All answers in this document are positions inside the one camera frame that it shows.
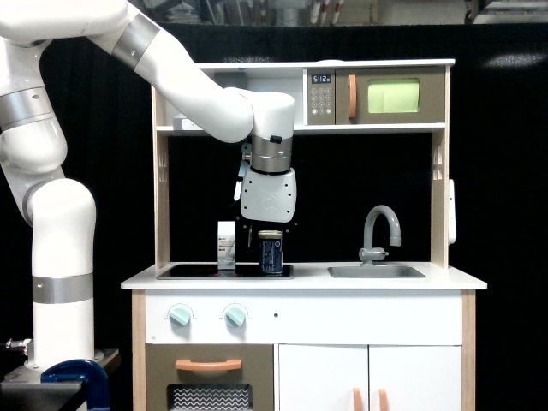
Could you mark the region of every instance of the cabinet handle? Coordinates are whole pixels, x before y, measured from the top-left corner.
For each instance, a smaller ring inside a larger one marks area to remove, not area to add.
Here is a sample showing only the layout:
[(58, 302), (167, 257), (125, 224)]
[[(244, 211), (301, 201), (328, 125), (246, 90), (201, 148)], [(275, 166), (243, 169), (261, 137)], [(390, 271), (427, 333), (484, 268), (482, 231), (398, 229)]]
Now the cabinet handle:
[(358, 100), (356, 74), (351, 74), (348, 76), (348, 87), (350, 87), (350, 112), (348, 114), (348, 118), (356, 118), (356, 105)]
[(175, 368), (182, 371), (229, 371), (241, 369), (241, 360), (227, 360), (225, 362), (192, 362), (179, 360)]
[(361, 410), (361, 392), (359, 388), (354, 388), (354, 411)]
[(380, 396), (380, 411), (388, 411), (388, 397), (386, 396), (386, 390), (381, 388), (378, 390)]

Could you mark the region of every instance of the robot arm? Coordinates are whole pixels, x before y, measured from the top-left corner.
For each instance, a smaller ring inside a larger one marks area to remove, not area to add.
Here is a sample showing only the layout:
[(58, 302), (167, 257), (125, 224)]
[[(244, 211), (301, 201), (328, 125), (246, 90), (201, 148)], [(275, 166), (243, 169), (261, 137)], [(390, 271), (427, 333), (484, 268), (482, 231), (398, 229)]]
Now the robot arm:
[(173, 36), (126, 0), (0, 0), (0, 165), (33, 226), (29, 366), (38, 368), (94, 356), (95, 205), (83, 185), (64, 178), (67, 144), (39, 73), (47, 39), (82, 36), (128, 64), (219, 140), (237, 142), (251, 131), (244, 217), (287, 222), (295, 209), (290, 96), (222, 89)]

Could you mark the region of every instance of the can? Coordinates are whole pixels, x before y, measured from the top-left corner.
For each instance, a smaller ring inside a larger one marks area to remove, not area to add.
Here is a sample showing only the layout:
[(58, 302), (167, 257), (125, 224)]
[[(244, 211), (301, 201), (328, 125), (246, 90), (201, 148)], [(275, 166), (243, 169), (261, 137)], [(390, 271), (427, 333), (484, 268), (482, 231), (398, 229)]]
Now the can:
[(265, 274), (280, 274), (282, 263), (282, 231), (259, 231), (259, 268)]

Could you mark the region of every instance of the oven window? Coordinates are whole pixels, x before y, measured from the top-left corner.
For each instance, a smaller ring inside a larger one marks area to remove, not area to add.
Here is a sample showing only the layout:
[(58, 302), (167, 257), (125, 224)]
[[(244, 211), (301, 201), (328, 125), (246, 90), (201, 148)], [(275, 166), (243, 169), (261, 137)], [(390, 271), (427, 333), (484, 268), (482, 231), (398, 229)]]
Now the oven window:
[(250, 384), (170, 384), (167, 396), (170, 411), (253, 409), (253, 388)]

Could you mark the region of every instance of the faucet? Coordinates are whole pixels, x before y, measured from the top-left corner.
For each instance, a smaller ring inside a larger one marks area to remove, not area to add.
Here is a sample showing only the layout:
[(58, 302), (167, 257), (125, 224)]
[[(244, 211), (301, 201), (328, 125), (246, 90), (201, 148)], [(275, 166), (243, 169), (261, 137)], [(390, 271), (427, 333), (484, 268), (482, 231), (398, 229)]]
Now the faucet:
[(388, 255), (383, 248), (373, 248), (373, 225), (377, 217), (383, 214), (390, 225), (390, 245), (400, 247), (402, 245), (402, 232), (400, 222), (394, 211), (387, 205), (373, 207), (366, 218), (366, 226), (363, 229), (363, 248), (360, 249), (360, 266), (372, 265), (372, 262), (381, 261)]

